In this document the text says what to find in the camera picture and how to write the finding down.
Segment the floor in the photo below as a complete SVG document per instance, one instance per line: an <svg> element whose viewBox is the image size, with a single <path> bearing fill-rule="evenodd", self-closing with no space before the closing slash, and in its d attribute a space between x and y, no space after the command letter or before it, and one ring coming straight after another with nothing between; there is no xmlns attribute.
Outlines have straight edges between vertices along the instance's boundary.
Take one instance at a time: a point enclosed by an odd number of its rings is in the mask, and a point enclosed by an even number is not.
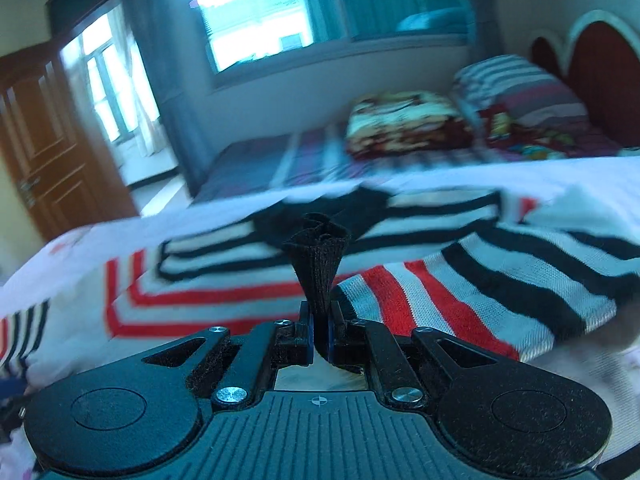
<svg viewBox="0 0 640 480"><path fill-rule="evenodd" d="M124 163L120 166L120 174L124 183L131 186L157 174L175 170L178 163L174 152L167 147L150 156L140 155L135 139L122 142L116 149L120 152Z"/></svg>
<svg viewBox="0 0 640 480"><path fill-rule="evenodd" d="M141 216L187 209L191 204L191 196L180 175L134 189L131 197Z"/></svg>

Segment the striped pillow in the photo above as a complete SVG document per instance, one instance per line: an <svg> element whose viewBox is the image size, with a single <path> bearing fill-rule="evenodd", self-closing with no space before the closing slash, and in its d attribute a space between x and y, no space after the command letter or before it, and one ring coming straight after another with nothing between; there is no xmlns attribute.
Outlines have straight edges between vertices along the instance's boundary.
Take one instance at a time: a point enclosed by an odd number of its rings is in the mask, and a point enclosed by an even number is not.
<svg viewBox="0 0 640 480"><path fill-rule="evenodd" d="M589 121L584 103L567 85L520 56L498 56L463 68L454 91L477 110L503 105L523 126Z"/></svg>

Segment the wooden door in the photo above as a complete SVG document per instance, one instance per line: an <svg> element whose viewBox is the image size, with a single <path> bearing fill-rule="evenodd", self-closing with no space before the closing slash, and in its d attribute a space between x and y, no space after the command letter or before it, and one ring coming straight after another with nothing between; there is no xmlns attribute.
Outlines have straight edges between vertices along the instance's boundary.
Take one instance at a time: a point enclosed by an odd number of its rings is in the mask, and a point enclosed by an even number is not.
<svg viewBox="0 0 640 480"><path fill-rule="evenodd" d="M0 150L46 240L138 214L102 134L76 109L60 51L49 42L0 58Z"/></svg>

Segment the pillow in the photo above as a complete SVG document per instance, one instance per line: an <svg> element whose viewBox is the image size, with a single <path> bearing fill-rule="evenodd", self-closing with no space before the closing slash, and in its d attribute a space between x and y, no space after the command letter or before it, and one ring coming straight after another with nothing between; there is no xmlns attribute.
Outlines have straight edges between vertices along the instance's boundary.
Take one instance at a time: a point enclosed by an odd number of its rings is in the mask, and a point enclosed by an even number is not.
<svg viewBox="0 0 640 480"><path fill-rule="evenodd" d="M588 122L584 103L558 78L520 56L498 56L463 68L454 90L477 110L504 106L528 127Z"/></svg>
<svg viewBox="0 0 640 480"><path fill-rule="evenodd" d="M355 157L468 148L471 128L450 99L432 92L367 95L355 105L345 138Z"/></svg>

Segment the headboard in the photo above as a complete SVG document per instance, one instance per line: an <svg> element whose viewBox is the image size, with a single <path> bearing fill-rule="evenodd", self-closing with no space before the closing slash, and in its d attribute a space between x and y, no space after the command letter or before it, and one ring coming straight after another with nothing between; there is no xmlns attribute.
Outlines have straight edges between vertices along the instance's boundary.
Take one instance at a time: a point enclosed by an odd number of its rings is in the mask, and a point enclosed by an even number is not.
<svg viewBox="0 0 640 480"><path fill-rule="evenodd" d="M623 146L640 146L640 38L625 22L603 10L588 12L565 44L537 31L530 58L573 89L591 123Z"/></svg>

